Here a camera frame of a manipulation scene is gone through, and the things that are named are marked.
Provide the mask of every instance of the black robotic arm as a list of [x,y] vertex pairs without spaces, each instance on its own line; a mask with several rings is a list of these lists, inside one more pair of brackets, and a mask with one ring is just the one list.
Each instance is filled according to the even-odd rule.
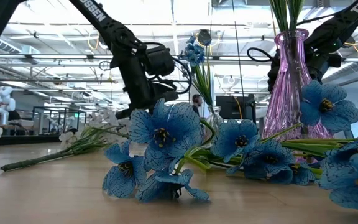
[[[16,7],[25,0],[0,0],[0,35]],[[128,117],[136,108],[152,109],[159,98],[167,101],[178,98],[172,82],[153,82],[145,76],[165,76],[173,72],[175,65],[169,49],[158,44],[152,49],[142,43],[122,23],[112,19],[95,0],[70,0],[99,31],[101,38],[113,54],[110,67],[119,67],[131,104],[128,110],[117,113],[117,118]]]

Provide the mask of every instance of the wooden table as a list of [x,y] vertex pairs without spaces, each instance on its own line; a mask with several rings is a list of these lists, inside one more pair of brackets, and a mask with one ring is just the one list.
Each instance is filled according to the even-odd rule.
[[[0,146],[0,167],[58,150],[58,144]],[[140,153],[140,149],[131,152]],[[102,193],[112,166],[102,152],[0,171],[0,224],[41,223],[327,223],[358,222],[358,211],[338,207],[317,187],[273,185],[226,177],[220,168],[195,171],[192,187],[207,190],[211,203],[187,193],[177,202],[138,203]]]

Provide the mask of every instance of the pink glass vase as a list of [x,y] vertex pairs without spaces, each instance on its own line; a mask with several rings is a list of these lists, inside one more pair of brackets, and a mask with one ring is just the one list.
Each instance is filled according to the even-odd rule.
[[[275,43],[280,47],[280,70],[268,106],[263,138],[300,123],[301,88],[311,82],[303,47],[303,42],[308,35],[307,30],[297,29],[282,32],[275,38]],[[306,138],[322,139],[332,138],[332,136],[320,122],[316,126],[292,129],[277,137],[276,140]]]

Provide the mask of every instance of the black monitor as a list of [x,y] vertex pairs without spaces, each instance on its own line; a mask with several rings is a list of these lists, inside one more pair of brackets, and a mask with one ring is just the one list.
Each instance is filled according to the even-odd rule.
[[[256,123],[256,103],[253,94],[237,97],[241,107],[242,119],[249,119]],[[216,96],[216,106],[221,107],[219,113],[223,119],[241,119],[239,105],[233,96]]]

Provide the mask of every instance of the person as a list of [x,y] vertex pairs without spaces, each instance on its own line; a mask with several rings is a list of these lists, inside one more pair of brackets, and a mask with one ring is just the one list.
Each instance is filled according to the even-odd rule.
[[198,114],[198,116],[200,115],[200,113],[198,112],[198,108],[201,107],[202,104],[203,104],[203,98],[201,97],[201,95],[194,94],[193,95],[193,110],[194,110],[194,112],[196,112]]

